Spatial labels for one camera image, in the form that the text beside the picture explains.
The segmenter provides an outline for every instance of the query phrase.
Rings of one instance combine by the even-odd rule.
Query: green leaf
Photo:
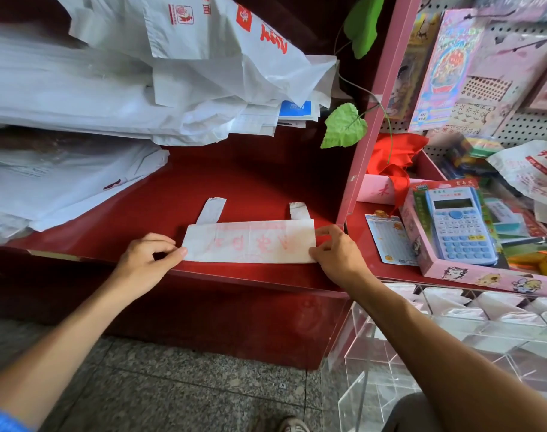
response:
[[[378,33],[376,24],[384,0],[359,0],[344,23],[344,33],[351,40],[354,56],[361,59],[370,51]]]
[[[362,139],[367,132],[367,123],[358,115],[352,103],[345,103],[334,110],[325,120],[327,127],[320,148],[349,147]]]

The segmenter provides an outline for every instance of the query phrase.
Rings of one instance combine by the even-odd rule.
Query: forearm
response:
[[[36,430],[124,305],[97,291],[0,373],[0,411]]]
[[[371,274],[349,290],[412,373],[447,430],[547,431],[547,402],[448,334]]]

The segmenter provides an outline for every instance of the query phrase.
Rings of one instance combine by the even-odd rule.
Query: tiled floor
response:
[[[0,319],[0,368],[48,328]],[[137,341],[99,340],[43,432],[322,430],[320,373]]]

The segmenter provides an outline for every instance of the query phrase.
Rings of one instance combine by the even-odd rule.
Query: red shelf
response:
[[[447,285],[457,288],[464,287],[463,283],[424,277],[419,267],[384,264],[379,257],[378,248],[371,236],[370,228],[365,218],[366,214],[373,214],[376,210],[383,210],[389,213],[392,210],[392,206],[358,202],[355,204],[354,213],[347,217],[346,220],[349,236],[357,243],[367,266],[375,276],[389,281]]]
[[[140,183],[65,225],[15,239],[5,247],[113,263],[132,239],[148,232],[167,235],[180,243],[209,197],[227,198],[221,222],[289,219],[290,202],[305,202],[316,227],[336,220],[339,185],[325,182],[315,169],[220,160],[209,157],[207,148],[203,156],[179,147],[170,150],[169,163]],[[173,271],[220,282],[274,284],[293,291],[314,289],[339,297],[344,294],[317,264],[185,261]]]

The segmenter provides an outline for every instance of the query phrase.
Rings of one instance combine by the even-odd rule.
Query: shoe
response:
[[[277,432],[310,432],[306,423],[297,417],[285,418],[277,428]]]

